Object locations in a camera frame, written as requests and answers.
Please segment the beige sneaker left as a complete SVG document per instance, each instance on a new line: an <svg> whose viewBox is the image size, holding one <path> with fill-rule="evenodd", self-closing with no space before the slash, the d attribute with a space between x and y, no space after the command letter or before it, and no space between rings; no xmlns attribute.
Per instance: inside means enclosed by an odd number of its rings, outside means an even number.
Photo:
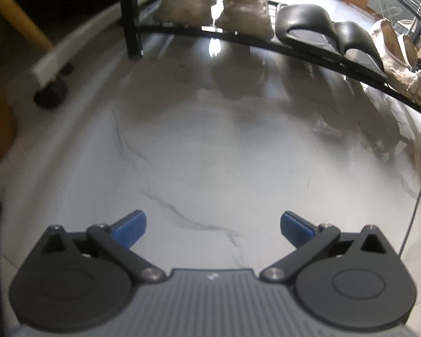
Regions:
<svg viewBox="0 0 421 337"><path fill-rule="evenodd" d="M162 0L154 18L163 23L201 27L211 25L211 7L217 0Z"/></svg>

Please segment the beige sneaker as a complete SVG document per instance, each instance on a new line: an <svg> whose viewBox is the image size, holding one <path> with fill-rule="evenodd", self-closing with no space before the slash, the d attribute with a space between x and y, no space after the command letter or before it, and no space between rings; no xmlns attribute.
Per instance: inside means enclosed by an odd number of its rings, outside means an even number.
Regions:
<svg viewBox="0 0 421 337"><path fill-rule="evenodd" d="M267 0L223 0L223 11L216 26L262 40L274 36Z"/></svg>
<svg viewBox="0 0 421 337"><path fill-rule="evenodd" d="M154 18L163 23L201 27L211 25L211 7L217 0L162 0Z"/></svg>

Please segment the beige sneaker right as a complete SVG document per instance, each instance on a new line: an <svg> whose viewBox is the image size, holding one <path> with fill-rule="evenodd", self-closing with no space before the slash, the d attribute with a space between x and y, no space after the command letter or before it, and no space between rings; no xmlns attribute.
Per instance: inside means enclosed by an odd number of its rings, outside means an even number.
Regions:
<svg viewBox="0 0 421 337"><path fill-rule="evenodd" d="M223 0L223 11L216 26L262 40L274 36L267 0Z"/></svg>

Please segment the yellow wooden leg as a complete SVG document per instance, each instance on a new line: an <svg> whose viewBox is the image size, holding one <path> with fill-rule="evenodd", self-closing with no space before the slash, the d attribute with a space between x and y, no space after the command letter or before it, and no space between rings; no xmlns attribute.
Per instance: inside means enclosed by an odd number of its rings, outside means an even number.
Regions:
<svg viewBox="0 0 421 337"><path fill-rule="evenodd" d="M52 42L15 0L0 0L0 14L30 43L35 44L45 51L53 48Z"/></svg>

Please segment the white cart base with casters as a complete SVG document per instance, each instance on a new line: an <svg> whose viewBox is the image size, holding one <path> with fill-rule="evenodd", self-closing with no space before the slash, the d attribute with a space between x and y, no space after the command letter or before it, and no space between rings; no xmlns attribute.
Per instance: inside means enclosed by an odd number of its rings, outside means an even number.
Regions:
<svg viewBox="0 0 421 337"><path fill-rule="evenodd" d="M43 109L59 107L67 97L67 83L64 78L73 72L71 59L76 59L80 73L86 68L94 76L110 66L114 67L123 56L122 20L119 18L106 23L88 21L60 42L51 55L46 56L38 65L50 72L54 78L39 91L33 100Z"/></svg>

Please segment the floral shoe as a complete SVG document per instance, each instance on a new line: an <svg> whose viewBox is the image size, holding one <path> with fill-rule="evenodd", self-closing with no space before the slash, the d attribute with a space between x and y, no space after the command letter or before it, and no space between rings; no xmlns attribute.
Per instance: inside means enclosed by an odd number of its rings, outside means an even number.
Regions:
<svg viewBox="0 0 421 337"><path fill-rule="evenodd" d="M389 84L421 107L421 70L412 70L405 62L400 36L388 19L371 27L369 34L383 61Z"/></svg>
<svg viewBox="0 0 421 337"><path fill-rule="evenodd" d="M405 62L407 62L412 70L416 70L418 68L419 57L415 45L413 44L410 36L407 34L401 35L400 39Z"/></svg>

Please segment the black slipper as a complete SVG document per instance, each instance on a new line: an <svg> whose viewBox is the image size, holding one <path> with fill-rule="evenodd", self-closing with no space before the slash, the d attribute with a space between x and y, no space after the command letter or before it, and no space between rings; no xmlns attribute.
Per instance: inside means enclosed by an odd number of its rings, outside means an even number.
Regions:
<svg viewBox="0 0 421 337"><path fill-rule="evenodd" d="M385 75L380 54L365 29L353 21L335 22L334 28L338 51L348 66L365 75Z"/></svg>
<svg viewBox="0 0 421 337"><path fill-rule="evenodd" d="M289 4L279 7L275 35L281 43L301 53L341 62L339 38L328 12L316 4Z"/></svg>

